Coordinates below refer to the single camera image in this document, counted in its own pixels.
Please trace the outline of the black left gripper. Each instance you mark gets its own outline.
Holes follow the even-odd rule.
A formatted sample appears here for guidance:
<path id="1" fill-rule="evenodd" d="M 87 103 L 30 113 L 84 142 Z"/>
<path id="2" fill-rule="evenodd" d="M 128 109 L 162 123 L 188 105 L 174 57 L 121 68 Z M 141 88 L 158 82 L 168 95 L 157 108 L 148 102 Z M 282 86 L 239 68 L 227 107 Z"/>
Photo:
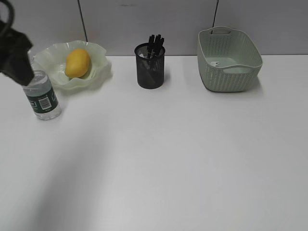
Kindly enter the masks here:
<path id="1" fill-rule="evenodd" d="M 34 78 L 28 52 L 33 47 L 26 34 L 10 28 L 0 38 L 0 71 L 19 85 Z"/>

